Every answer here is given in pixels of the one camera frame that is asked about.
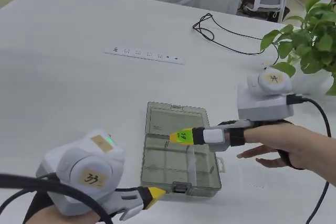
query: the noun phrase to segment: yellow label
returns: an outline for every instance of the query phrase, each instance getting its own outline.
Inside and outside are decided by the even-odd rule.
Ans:
[[[110,145],[101,135],[94,136],[91,140],[105,153],[113,150],[112,145]]]
[[[85,168],[77,182],[84,186],[103,188],[108,178],[109,176],[104,173]]]
[[[283,75],[280,73],[265,74],[264,81],[267,84],[279,84],[283,83]]]
[[[177,132],[177,142],[185,144],[194,144],[193,129],[184,129]]]

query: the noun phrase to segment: human hand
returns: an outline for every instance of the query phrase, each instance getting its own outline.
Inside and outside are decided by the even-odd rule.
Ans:
[[[291,164],[296,168],[307,169],[305,149],[316,138],[317,133],[292,124],[267,125],[244,132],[246,143],[261,143],[261,146],[249,149],[237,155],[238,158],[251,158],[258,155],[283,150],[289,153]],[[285,167],[281,158],[256,161],[265,167]]]
[[[34,214],[26,224],[95,224],[99,219],[93,211],[81,216],[64,216],[55,206],[50,206]]]

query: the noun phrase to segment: white table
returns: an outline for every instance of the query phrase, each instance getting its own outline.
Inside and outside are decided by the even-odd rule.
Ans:
[[[211,124],[237,118],[237,84],[256,70],[251,64],[257,57],[224,50],[192,31],[204,14],[151,0],[14,0],[3,7],[0,171],[33,176],[48,150],[101,127],[126,151],[120,186],[137,186],[148,101],[205,108]],[[258,37],[281,27],[214,15],[223,26]],[[214,31],[232,47],[259,48],[258,42]],[[186,65],[107,55],[102,52],[107,45],[175,54]],[[294,122],[324,133],[314,108],[298,105],[295,111]],[[329,117],[334,125],[336,117],[330,112]],[[253,160],[238,160],[235,155],[247,147],[218,153],[226,173],[213,199],[161,201],[127,223],[304,223],[324,181],[307,171],[263,169]],[[0,190],[0,201],[12,193]],[[335,196],[331,187],[314,223],[335,222]],[[0,223],[21,223],[30,199],[15,201]]]

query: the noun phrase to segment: potted plant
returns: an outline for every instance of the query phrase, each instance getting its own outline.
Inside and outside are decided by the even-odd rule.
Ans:
[[[299,86],[306,86],[301,93],[321,85],[331,76],[333,85],[326,92],[336,95],[336,13],[335,2],[319,3],[320,0],[308,0],[305,4],[306,16],[292,16],[288,19],[301,23],[299,29],[287,25],[281,30],[266,34],[260,44],[260,50],[270,45],[276,46],[281,62],[273,68],[287,73],[290,77],[301,72],[300,83],[294,85],[295,92]]]

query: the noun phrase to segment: black strap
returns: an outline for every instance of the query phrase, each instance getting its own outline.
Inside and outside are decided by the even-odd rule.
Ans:
[[[219,125],[234,124],[236,122],[237,122],[237,120],[225,121],[225,122],[221,122]]]
[[[282,161],[283,161],[287,166],[292,167],[292,168],[294,168],[294,169],[296,169],[296,170],[304,170],[304,169],[302,169],[302,168],[296,168],[296,167],[294,167],[294,166],[292,165],[292,163],[290,162],[290,159],[289,159],[289,153],[288,153],[288,152],[283,151],[283,150],[277,150],[277,151],[278,151],[278,153],[279,153],[279,155],[280,155]]]
[[[230,145],[241,146],[245,144],[244,138],[245,128],[229,128],[227,132],[230,134]]]
[[[51,200],[51,198],[47,193],[36,193],[26,213],[23,224],[29,221],[34,214],[36,214],[37,212],[41,211],[46,207],[52,206],[53,204],[54,204],[53,201]]]
[[[203,144],[205,144],[205,142],[204,142],[204,136],[203,136],[204,127],[193,128],[192,131],[193,131],[193,142],[194,142],[194,145],[203,145]]]

